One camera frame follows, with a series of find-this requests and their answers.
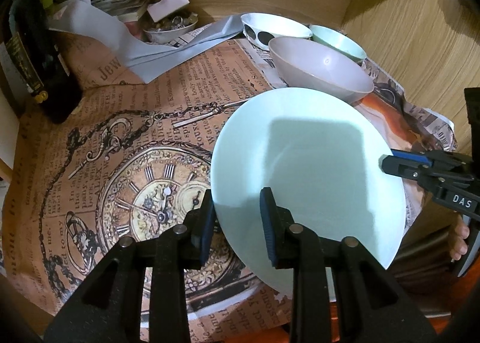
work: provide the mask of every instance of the roman numeral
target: roman numeral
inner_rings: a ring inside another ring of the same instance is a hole
[[[197,174],[195,172],[191,172],[190,175],[188,176],[188,179],[187,181],[192,181],[193,179],[195,179],[197,177]]]
[[[163,177],[165,179],[173,179],[173,173],[175,172],[175,164],[165,164],[165,169],[163,170]]]
[[[145,177],[147,178],[147,181],[149,183],[155,180],[155,176],[153,175],[153,168],[151,165],[145,168]]]
[[[117,198],[115,200],[115,205],[118,206],[121,209],[125,209],[125,210],[128,210],[128,211],[131,210],[131,204],[129,204],[128,202],[125,202],[123,199],[120,199],[120,198]]]
[[[125,236],[130,233],[130,225],[125,224],[125,225],[120,225],[115,228],[117,231],[117,235],[119,237]]]
[[[137,187],[135,183],[132,181],[128,184],[130,188],[134,191],[134,193],[138,194],[140,192],[140,189]]]

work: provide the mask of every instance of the black bottle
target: black bottle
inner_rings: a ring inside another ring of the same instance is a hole
[[[62,123],[82,98],[46,26],[40,0],[13,0],[5,14],[3,39],[27,90],[53,123]]]

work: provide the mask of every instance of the white bowl with black dots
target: white bowl with black dots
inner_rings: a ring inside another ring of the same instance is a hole
[[[243,34],[260,49],[269,50],[268,42],[276,37],[309,39],[313,33],[302,23],[278,15],[250,13],[241,16]]]

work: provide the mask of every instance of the black dot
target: black dot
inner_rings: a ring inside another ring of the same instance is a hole
[[[249,25],[243,25],[243,27],[245,27],[245,32],[247,33],[247,35],[248,35],[251,39],[255,40],[255,38],[256,38],[257,36],[255,35],[254,30],[253,30]]]
[[[269,32],[259,32],[258,33],[258,40],[263,43],[265,46],[268,46],[268,42],[274,39],[275,37],[270,34]]]

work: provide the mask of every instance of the pink eraser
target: pink eraser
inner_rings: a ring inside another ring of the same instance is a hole
[[[189,0],[160,0],[158,3],[149,5],[147,11],[152,20],[158,22],[171,13],[186,7],[189,3]]]

